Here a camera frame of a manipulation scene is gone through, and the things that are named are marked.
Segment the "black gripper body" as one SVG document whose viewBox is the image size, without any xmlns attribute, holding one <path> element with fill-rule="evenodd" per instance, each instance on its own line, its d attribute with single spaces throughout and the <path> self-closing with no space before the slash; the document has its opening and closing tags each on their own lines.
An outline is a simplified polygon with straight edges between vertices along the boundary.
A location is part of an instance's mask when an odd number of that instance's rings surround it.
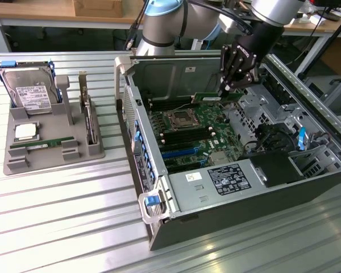
<svg viewBox="0 0 341 273">
<path fill-rule="evenodd" d="M 284 27 L 255 23 L 250 35 L 235 38 L 231 44 L 240 45 L 238 72 L 248 72 L 260 64 L 283 33 Z"/>
</svg>

